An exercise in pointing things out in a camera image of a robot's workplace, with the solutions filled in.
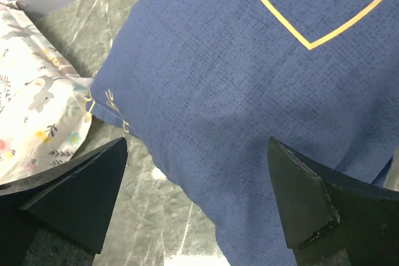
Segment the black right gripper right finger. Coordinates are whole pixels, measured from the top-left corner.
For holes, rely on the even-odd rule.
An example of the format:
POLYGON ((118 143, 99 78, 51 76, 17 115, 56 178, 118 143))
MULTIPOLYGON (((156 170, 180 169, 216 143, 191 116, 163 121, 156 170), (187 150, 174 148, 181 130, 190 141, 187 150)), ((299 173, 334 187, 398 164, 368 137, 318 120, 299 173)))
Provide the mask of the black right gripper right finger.
POLYGON ((398 265, 398 192, 317 163, 275 138, 267 159, 297 265, 398 265))

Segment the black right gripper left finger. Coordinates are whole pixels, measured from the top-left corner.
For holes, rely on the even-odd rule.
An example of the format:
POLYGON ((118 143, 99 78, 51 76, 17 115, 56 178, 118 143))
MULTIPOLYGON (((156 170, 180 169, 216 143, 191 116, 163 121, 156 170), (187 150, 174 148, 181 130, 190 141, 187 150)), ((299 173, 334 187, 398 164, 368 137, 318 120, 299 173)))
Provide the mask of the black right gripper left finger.
POLYGON ((1 185, 1 265, 92 265, 127 164, 117 138, 67 163, 1 185))

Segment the blue pillowcase with gold print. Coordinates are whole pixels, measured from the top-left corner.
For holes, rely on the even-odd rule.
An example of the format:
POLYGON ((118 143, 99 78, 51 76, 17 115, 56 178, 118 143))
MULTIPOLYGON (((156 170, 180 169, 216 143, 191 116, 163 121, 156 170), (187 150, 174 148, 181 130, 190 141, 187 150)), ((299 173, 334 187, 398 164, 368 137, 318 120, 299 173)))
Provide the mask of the blue pillowcase with gold print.
POLYGON ((382 181, 398 148, 398 0, 139 0, 87 109, 144 142, 231 265, 294 265, 269 138, 382 181))

